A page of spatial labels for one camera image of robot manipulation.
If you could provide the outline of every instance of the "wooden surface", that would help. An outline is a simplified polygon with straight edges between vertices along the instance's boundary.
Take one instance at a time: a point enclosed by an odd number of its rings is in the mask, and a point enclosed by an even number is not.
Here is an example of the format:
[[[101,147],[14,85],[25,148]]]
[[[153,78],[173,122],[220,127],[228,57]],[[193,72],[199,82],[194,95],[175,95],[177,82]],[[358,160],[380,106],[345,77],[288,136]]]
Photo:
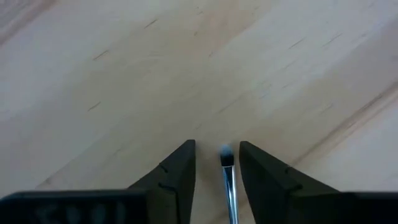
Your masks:
[[[397,190],[397,15],[393,0],[58,0],[0,46],[0,193],[127,187],[186,139],[192,223],[226,222],[217,149],[241,140],[340,190]]]
[[[48,8],[53,0],[1,0],[0,44]]]

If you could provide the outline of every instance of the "dark wood knot mark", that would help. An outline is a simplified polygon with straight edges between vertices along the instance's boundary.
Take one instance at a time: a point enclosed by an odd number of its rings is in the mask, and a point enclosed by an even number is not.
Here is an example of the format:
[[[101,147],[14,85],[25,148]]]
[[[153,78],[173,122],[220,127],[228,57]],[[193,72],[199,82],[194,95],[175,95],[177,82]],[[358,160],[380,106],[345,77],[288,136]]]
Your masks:
[[[220,109],[219,111],[217,111],[217,114],[222,113],[223,111],[227,110],[229,107],[231,107],[232,105],[234,105],[236,102],[238,102],[238,100],[240,100],[242,98],[243,95],[237,97],[236,99],[234,99],[232,102],[228,103],[226,106],[222,107],[222,109]]]
[[[330,43],[332,43],[334,40],[336,40],[341,35],[343,35],[343,33],[334,36],[334,38],[330,39],[327,43],[323,44],[322,47],[329,45]]]
[[[285,67],[283,67],[281,70],[285,70],[286,68],[289,68],[292,66],[297,60],[294,60],[293,62],[288,63]]]
[[[301,40],[297,41],[297,42],[296,42],[296,43],[294,43],[293,45],[291,45],[291,46],[289,47],[289,49],[292,49],[292,48],[294,48],[294,47],[295,47],[295,46],[297,46],[299,43],[303,42],[303,40],[305,40],[305,37],[304,37],[304,38],[302,38]]]
[[[319,114],[323,114],[333,107],[333,103],[330,103],[326,108],[323,108]]]
[[[91,108],[89,108],[87,110],[87,112],[91,111],[92,109],[96,108],[98,105],[100,105],[101,102],[98,102],[97,104],[95,104],[94,106],[92,106]]]
[[[44,183],[47,184],[47,185],[52,185],[52,177],[48,177],[48,178],[44,181]]]
[[[105,50],[104,52],[100,53],[97,57],[93,58],[93,60],[98,60],[100,57],[106,55],[109,52],[109,50]]]
[[[152,22],[150,22],[148,25],[146,25],[144,27],[144,29],[148,28],[150,25],[154,24],[157,21],[157,19],[153,20]]]

